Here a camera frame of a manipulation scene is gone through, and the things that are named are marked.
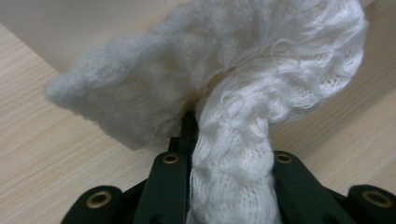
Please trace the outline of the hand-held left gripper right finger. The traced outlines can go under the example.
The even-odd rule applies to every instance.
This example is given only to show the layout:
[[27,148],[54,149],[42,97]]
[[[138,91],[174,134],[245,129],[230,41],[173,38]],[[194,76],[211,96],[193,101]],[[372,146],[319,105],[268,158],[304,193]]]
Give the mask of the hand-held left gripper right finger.
[[273,175],[283,224],[355,224],[296,156],[276,151]]

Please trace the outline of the white knitted cloth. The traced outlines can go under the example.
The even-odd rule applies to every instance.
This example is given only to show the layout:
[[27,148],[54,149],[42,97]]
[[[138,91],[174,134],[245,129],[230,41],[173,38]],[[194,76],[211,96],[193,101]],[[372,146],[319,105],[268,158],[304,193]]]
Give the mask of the white knitted cloth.
[[349,83],[366,28],[359,0],[191,0],[91,49],[45,94],[129,147],[193,109],[188,224],[278,224],[269,128]]

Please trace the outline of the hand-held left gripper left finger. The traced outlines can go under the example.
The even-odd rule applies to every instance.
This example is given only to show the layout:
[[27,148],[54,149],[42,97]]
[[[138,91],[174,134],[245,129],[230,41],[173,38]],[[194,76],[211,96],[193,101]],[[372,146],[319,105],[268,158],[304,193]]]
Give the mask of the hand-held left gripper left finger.
[[168,150],[152,164],[134,224],[186,224],[197,134],[195,113],[189,111],[182,118],[180,137],[172,137]]

